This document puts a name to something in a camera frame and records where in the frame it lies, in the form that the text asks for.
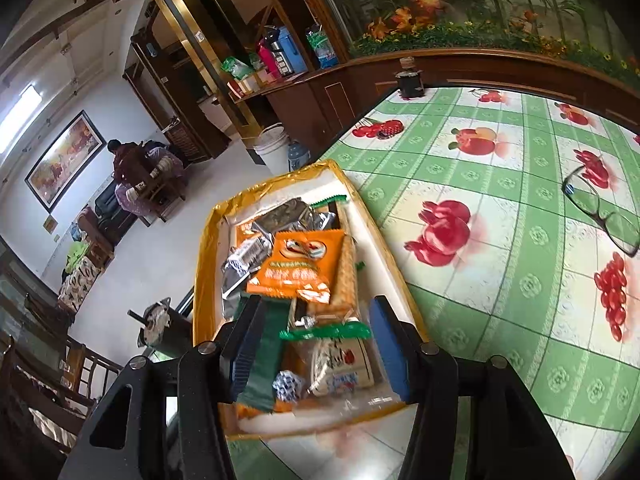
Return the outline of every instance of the metal screw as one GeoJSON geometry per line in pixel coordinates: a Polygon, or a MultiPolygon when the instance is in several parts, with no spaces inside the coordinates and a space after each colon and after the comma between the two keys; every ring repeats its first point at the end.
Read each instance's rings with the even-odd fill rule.
{"type": "Polygon", "coordinates": [[[216,349],[216,344],[213,341],[205,341],[198,345],[198,352],[203,355],[211,354],[216,349]]]}
{"type": "Polygon", "coordinates": [[[134,370],[140,370],[146,365],[146,357],[142,355],[136,355],[131,361],[129,361],[129,366],[134,370]]]}
{"type": "Polygon", "coordinates": [[[491,361],[491,364],[493,366],[495,366],[496,368],[500,368],[500,369],[506,368],[507,364],[509,364],[507,359],[505,359],[501,355],[494,355],[494,356],[491,357],[491,359],[489,359],[489,361],[491,361]]]}
{"type": "Polygon", "coordinates": [[[423,354],[427,354],[427,355],[436,355],[439,351],[440,348],[438,345],[436,345],[436,343],[434,343],[433,341],[429,341],[427,343],[422,343],[420,345],[420,351],[423,354]]]}

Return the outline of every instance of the eyeglass frame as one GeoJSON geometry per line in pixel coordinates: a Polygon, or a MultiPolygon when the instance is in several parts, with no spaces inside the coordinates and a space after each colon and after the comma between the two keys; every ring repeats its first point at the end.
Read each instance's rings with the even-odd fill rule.
{"type": "Polygon", "coordinates": [[[638,240],[636,241],[635,244],[635,249],[632,250],[631,252],[627,251],[626,249],[620,247],[620,245],[615,241],[614,237],[611,235],[611,233],[609,232],[609,229],[607,229],[607,220],[615,215],[615,214],[620,214],[617,211],[612,211],[611,213],[609,213],[606,217],[602,217],[600,215],[600,194],[598,193],[598,190],[596,190],[591,183],[585,179],[580,172],[583,171],[585,168],[587,167],[586,164],[583,164],[582,166],[576,168],[575,170],[573,170],[571,173],[569,173],[569,175],[567,175],[567,177],[562,181],[562,193],[567,196],[569,198],[569,200],[571,201],[572,204],[574,204],[580,211],[582,211],[585,215],[587,215],[589,218],[591,218],[594,222],[596,222],[596,224],[604,231],[606,232],[607,236],[611,239],[611,241],[613,243],[615,243],[616,247],[619,248],[623,253],[625,253],[629,258],[633,258],[634,256],[636,256],[636,254],[638,254],[638,251],[640,250],[640,228],[636,228],[636,230],[638,231],[638,240]],[[587,211],[585,211],[583,208],[581,208],[576,202],[574,202],[574,199],[572,198],[572,194],[573,193],[567,193],[566,188],[569,184],[569,181],[571,180],[571,178],[573,176],[577,176],[578,178],[582,179],[583,181],[585,181],[585,183],[587,184],[587,186],[591,187],[591,189],[593,189],[595,191],[596,196],[598,197],[598,209],[595,213],[589,213],[587,211]]]}

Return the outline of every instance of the floral mural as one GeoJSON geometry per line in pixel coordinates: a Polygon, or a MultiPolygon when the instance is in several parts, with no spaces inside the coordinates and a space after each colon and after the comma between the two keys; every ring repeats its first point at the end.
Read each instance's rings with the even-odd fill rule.
{"type": "Polygon", "coordinates": [[[640,88],[631,48],[597,0],[328,0],[353,53],[506,48],[594,68],[640,88]]]}

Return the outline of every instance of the eyeglasses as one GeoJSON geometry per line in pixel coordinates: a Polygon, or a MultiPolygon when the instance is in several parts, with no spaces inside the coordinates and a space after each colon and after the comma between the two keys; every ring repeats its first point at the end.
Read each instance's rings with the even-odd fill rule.
{"type": "Polygon", "coordinates": [[[618,212],[606,216],[600,211],[600,196],[591,183],[580,173],[581,166],[573,171],[562,183],[562,192],[583,213],[593,219],[609,235],[611,241],[627,256],[633,258],[640,248],[640,230],[629,219],[618,212]]]}

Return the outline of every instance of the cork stopper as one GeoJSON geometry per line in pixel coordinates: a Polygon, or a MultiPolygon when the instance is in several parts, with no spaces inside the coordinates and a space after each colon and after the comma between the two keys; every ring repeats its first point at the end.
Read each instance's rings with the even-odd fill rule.
{"type": "Polygon", "coordinates": [[[400,65],[405,70],[408,70],[410,68],[415,68],[415,59],[413,57],[401,57],[400,65]]]}

